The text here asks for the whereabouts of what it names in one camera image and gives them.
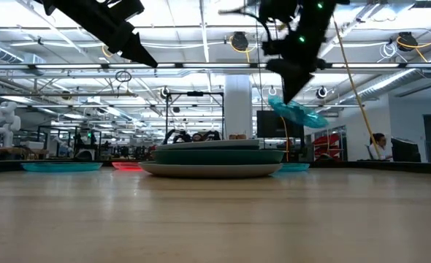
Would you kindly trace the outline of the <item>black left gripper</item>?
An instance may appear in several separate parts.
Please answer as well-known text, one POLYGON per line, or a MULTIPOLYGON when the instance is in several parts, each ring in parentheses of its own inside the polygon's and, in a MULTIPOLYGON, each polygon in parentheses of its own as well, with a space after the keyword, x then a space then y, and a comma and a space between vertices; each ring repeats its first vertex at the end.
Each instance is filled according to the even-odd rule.
POLYGON ((133 62, 152 68, 154 57, 142 46, 139 34, 128 19, 144 11, 140 0, 42 0, 47 15, 59 10, 108 46, 133 62))

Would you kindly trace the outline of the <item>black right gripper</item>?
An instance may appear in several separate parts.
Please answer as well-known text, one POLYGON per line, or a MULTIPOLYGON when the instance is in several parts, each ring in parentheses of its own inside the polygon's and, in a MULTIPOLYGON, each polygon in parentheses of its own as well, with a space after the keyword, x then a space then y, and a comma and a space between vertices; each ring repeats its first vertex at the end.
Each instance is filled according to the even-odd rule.
MULTIPOLYGON (((335 0, 262 1, 259 5, 262 25, 279 20, 287 27, 283 39, 267 37, 262 43, 264 54, 280 55, 286 64, 302 67, 307 72, 314 71, 335 8, 335 0)), ((311 73, 282 77, 283 102, 288 104, 312 78, 311 73)))

